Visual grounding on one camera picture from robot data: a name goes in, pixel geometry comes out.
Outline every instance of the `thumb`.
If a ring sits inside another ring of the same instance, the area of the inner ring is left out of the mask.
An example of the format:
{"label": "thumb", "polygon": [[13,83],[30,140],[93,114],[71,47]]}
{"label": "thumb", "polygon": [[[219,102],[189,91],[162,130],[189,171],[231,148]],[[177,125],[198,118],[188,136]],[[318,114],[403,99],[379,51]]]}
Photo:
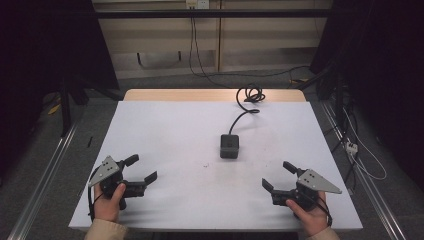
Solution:
{"label": "thumb", "polygon": [[115,192],[113,193],[112,199],[110,201],[114,204],[118,204],[122,198],[122,195],[124,195],[125,188],[125,184],[119,184],[118,187],[115,189]]}
{"label": "thumb", "polygon": [[287,206],[302,220],[302,222],[309,216],[295,201],[287,199]]}

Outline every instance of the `hand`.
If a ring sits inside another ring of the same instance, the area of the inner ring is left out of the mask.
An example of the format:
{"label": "hand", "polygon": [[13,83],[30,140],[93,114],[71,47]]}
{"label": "hand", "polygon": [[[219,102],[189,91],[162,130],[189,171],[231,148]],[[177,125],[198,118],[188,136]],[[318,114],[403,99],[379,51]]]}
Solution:
{"label": "hand", "polygon": [[124,195],[125,184],[121,183],[116,188],[111,199],[102,195],[100,184],[94,186],[94,199],[100,198],[94,203],[95,218],[102,219],[109,222],[118,222],[119,216],[119,201]]}
{"label": "hand", "polygon": [[[325,201],[325,193],[319,192],[318,194],[319,197]],[[325,209],[325,204],[321,199],[318,200],[318,204],[320,204]],[[327,214],[319,207],[315,207],[311,211],[306,212],[291,199],[288,199],[286,204],[300,218],[303,224],[303,228],[305,229],[306,234],[309,236],[313,236],[328,227]]]}

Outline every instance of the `person's left hand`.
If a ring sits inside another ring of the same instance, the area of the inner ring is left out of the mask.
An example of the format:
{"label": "person's left hand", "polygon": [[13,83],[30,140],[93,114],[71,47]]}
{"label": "person's left hand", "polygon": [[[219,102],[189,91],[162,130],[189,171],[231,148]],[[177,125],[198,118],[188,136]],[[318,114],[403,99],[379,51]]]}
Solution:
{"label": "person's left hand", "polygon": [[116,188],[111,199],[102,195],[103,192],[100,188],[100,184],[94,185],[94,199],[100,196],[99,199],[94,203],[95,218],[102,219],[109,222],[118,222],[119,216],[119,201],[124,195],[125,184],[121,183]]}

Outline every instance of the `black horizontal bar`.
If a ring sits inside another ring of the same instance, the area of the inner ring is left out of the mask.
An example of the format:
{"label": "black horizontal bar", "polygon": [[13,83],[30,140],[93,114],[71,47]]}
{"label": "black horizontal bar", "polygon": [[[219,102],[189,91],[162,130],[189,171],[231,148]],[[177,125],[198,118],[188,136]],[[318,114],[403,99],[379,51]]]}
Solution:
{"label": "black horizontal bar", "polygon": [[54,12],[59,15],[116,18],[325,18],[351,15],[354,10],[278,9],[278,10],[98,10],[96,12]]}

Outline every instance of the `table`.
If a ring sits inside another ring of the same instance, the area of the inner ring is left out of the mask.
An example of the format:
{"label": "table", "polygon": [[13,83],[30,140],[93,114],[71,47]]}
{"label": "table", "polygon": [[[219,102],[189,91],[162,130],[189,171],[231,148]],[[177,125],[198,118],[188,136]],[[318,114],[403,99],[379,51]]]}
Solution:
{"label": "table", "polygon": [[[276,189],[293,189],[296,177],[282,167],[283,161],[289,161],[314,169],[343,191],[327,194],[336,231],[361,229],[312,108],[300,91],[264,90],[269,99],[254,106],[261,112],[244,116],[233,130],[240,136],[238,159],[219,157],[220,135],[242,112],[235,103],[236,91],[127,93],[93,168],[107,155],[121,160],[139,154],[140,161],[124,170],[124,178],[140,181],[158,171],[158,180],[143,198],[127,199],[120,223],[154,232],[298,231],[301,225],[290,209],[272,205],[270,194],[261,186],[266,178]],[[209,97],[216,101],[206,101]],[[86,194],[77,205],[71,228],[87,230],[91,224]]]}

